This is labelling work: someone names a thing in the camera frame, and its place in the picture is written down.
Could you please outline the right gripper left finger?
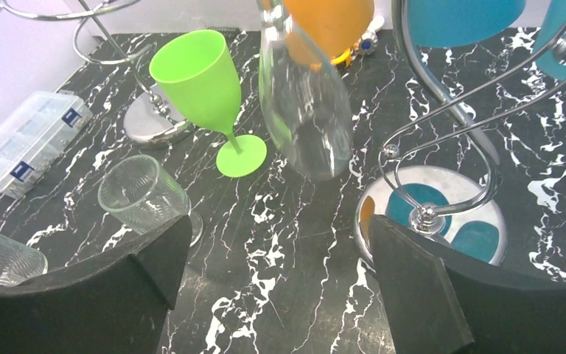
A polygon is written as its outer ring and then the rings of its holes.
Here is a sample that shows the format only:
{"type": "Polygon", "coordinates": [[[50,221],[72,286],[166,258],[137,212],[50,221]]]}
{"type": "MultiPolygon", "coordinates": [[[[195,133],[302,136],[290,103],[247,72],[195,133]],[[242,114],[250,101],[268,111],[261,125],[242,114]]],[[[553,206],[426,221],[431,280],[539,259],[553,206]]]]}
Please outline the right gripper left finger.
{"type": "Polygon", "coordinates": [[[181,216],[74,265],[0,287],[0,353],[154,353],[192,238],[181,216]]]}

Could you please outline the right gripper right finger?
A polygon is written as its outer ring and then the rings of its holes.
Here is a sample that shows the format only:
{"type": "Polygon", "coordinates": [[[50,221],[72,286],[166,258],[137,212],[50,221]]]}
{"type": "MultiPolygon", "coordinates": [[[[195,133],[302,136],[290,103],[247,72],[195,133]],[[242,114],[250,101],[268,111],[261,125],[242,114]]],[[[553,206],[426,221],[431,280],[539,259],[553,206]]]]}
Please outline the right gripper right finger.
{"type": "Polygon", "coordinates": [[[566,283],[489,265],[384,215],[368,230],[398,353],[566,353],[566,283]]]}

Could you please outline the tall clear champagne flute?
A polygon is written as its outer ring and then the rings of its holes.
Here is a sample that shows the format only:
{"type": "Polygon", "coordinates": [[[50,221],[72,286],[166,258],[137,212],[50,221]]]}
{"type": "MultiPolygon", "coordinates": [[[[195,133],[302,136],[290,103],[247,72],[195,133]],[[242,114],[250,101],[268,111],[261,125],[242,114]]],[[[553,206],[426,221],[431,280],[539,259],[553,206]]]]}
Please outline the tall clear champagne flute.
{"type": "Polygon", "coordinates": [[[336,68],[282,1],[258,1],[259,100],[270,137],[288,164],[314,181],[342,173],[352,157],[349,95],[336,68]]]}

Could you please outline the green plastic wine glass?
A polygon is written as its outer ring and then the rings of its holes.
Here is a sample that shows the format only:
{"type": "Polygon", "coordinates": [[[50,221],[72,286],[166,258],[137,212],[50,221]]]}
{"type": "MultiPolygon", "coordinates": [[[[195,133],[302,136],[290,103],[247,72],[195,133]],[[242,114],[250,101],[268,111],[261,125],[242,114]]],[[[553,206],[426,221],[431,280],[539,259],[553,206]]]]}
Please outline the green plastic wine glass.
{"type": "Polygon", "coordinates": [[[186,120],[227,138],[217,152],[220,173],[239,178],[262,166],[268,152],[263,139],[234,132],[242,91],[221,32],[199,29],[178,36],[154,54],[149,72],[186,120]]]}

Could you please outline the orange plastic wine glass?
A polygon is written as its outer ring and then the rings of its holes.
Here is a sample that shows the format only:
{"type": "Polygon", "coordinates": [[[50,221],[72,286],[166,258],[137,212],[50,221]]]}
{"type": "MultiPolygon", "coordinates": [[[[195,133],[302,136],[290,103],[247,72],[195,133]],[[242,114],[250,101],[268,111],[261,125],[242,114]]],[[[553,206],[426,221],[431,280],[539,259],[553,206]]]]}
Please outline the orange plastic wine glass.
{"type": "Polygon", "coordinates": [[[374,17],[373,0],[290,0],[284,5],[329,59],[350,49],[374,17]]]}

